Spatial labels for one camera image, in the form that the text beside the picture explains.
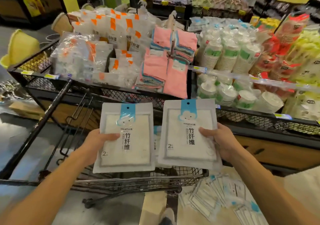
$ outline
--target pink towel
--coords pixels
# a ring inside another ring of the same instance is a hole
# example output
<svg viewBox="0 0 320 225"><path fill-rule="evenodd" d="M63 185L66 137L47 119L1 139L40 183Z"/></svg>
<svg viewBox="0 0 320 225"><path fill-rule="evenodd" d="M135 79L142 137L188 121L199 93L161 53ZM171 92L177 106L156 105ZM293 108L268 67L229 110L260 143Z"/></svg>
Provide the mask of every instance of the pink towel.
<svg viewBox="0 0 320 225"><path fill-rule="evenodd" d="M190 48L193 51L197 50L197 36L193 32L185 32L178 30L178 37L179 37L179 45Z"/></svg>
<svg viewBox="0 0 320 225"><path fill-rule="evenodd" d="M150 54L150 50L146 50L143 63L143 74L154 77L160 81L167 79L168 58L167 52L163 51L162 56Z"/></svg>
<svg viewBox="0 0 320 225"><path fill-rule="evenodd" d="M171 48L171 32L170 29L156 26L153 42L161 47Z"/></svg>
<svg viewBox="0 0 320 225"><path fill-rule="evenodd" d="M186 73L188 71L188 67L187 65L182 67L184 70L179 70L177 68L174 67L173 59L170 58L168 63L167 80L163 88L163 93L186 99L188 97L186 94Z"/></svg>

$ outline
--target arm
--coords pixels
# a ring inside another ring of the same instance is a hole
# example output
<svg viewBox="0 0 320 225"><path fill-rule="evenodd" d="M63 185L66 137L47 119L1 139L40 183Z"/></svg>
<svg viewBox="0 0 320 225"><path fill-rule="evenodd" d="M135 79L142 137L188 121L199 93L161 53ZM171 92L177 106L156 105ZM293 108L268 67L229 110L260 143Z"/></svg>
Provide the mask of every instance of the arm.
<svg viewBox="0 0 320 225"><path fill-rule="evenodd" d="M0 216L0 224L51 224L78 175L95 162L105 141L116 140L119 136L100 134L99 129L91 131L82 146L71 153L30 195Z"/></svg>
<svg viewBox="0 0 320 225"><path fill-rule="evenodd" d="M234 137L232 131L218 123L217 130L199 129L213 136L222 159L230 162L250 190L270 225L316 225L320 220L294 199Z"/></svg>

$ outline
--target gray floor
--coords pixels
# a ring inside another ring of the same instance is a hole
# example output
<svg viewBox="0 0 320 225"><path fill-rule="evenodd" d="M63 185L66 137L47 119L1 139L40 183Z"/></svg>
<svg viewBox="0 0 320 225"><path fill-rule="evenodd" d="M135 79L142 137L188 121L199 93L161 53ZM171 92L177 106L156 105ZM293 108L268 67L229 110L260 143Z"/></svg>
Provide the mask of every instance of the gray floor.
<svg viewBox="0 0 320 225"><path fill-rule="evenodd" d="M10 35L15 28L0 26L0 57L7 53L7 45ZM50 26L38 31L23 30L28 35L37 38L40 42L45 41L47 35L53 32ZM0 66L0 82L10 79L10 75ZM36 121L19 118L10 114L0 113L0 169L22 146ZM54 145L57 143L62 130L54 123L47 123L33 142L14 173L11 179L22 179L34 181L38 178L38 172L42 170L47 162ZM61 158L60 154L54 156L50 170L56 168L56 159ZM0 212L10 203L18 202L28 195L33 187L13 187L0 185ZM144 194L124 195L105 201L95 208L86 209L82 204L84 198L95 198L98 195L70 191L64 206L60 209L53 224L56 225L98 225L98 224L138 224L144 199Z"/></svg>

